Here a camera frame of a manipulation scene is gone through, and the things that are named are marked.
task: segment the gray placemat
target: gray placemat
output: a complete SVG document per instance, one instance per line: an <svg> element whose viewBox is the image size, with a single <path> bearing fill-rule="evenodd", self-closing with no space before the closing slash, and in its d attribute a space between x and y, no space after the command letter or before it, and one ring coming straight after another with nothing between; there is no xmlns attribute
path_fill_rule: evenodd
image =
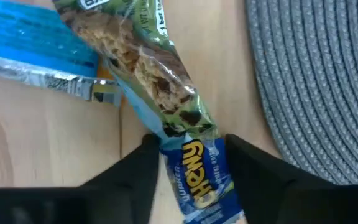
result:
<svg viewBox="0 0 358 224"><path fill-rule="evenodd" d="M358 184L358 0L248 0L257 80L286 161Z"/></svg>

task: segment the granola bar wrapper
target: granola bar wrapper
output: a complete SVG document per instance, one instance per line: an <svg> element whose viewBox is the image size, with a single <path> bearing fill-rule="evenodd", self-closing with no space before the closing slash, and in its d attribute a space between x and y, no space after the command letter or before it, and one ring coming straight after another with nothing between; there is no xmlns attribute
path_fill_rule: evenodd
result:
<svg viewBox="0 0 358 224"><path fill-rule="evenodd" d="M242 214L224 141L168 38L161 0L54 0L61 19L104 57L162 143L184 223L235 223Z"/></svg>

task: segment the foil wrapper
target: foil wrapper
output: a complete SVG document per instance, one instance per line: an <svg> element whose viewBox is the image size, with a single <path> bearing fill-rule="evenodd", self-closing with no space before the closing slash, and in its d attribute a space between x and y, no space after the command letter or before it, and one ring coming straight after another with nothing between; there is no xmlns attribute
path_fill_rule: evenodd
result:
<svg viewBox="0 0 358 224"><path fill-rule="evenodd" d="M0 77L62 91L84 100L114 103L116 106L121 102L121 91L114 80L82 77L1 57Z"/></svg>

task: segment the wooden table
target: wooden table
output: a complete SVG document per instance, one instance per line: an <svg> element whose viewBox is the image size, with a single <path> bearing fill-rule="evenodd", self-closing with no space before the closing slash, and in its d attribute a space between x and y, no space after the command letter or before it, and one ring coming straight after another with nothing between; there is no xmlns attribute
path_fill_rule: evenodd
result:
<svg viewBox="0 0 358 224"><path fill-rule="evenodd" d="M243 2L164 0L168 33L222 133L280 157L260 107ZM0 79L0 186L81 185L130 153L146 132L128 105L119 111ZM181 223L161 165L151 223Z"/></svg>

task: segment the yellow label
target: yellow label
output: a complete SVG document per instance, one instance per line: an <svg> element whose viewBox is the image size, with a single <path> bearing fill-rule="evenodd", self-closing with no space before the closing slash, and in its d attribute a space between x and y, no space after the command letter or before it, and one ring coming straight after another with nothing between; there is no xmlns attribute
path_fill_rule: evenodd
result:
<svg viewBox="0 0 358 224"><path fill-rule="evenodd" d="M193 140L183 145L183 165L186 166L186 183L198 208L205 208L216 200L205 175L203 166L204 145L200 140Z"/></svg>

